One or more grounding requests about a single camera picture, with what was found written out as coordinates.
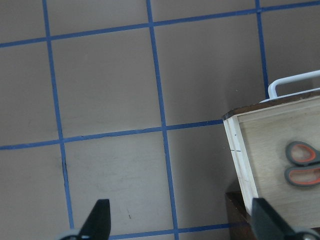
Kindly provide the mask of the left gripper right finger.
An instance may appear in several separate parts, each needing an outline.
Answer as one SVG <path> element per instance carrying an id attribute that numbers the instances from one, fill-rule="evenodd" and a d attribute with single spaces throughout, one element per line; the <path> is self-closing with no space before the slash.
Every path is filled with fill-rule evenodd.
<path id="1" fill-rule="evenodd" d="M 316 231 L 290 226 L 264 199 L 252 199 L 251 229 L 257 240 L 318 240 Z"/>

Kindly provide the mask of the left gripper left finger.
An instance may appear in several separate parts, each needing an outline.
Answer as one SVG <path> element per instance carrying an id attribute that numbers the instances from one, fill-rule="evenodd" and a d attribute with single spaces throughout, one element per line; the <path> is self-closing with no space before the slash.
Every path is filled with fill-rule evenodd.
<path id="1" fill-rule="evenodd" d="M 59 234 L 57 240 L 108 240 L 111 233 L 110 200 L 99 199 L 80 229 Z"/>

